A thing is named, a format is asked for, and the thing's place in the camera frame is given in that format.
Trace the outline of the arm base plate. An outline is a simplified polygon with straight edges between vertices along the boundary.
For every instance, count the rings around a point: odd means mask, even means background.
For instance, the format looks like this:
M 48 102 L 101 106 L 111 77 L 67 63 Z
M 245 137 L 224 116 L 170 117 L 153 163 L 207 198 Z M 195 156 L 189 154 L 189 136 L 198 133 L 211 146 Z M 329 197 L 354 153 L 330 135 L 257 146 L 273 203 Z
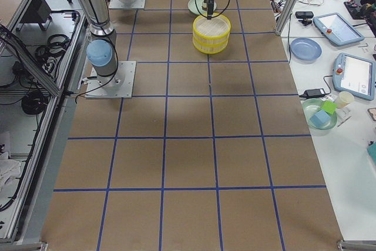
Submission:
M 146 0 L 110 0 L 111 10 L 134 10 L 144 9 Z
M 136 61 L 120 61 L 117 73 L 110 81 L 111 77 L 97 76 L 94 67 L 92 67 L 90 75 L 96 76 L 96 78 L 88 82 L 85 97 L 88 99 L 131 98 L 135 72 Z

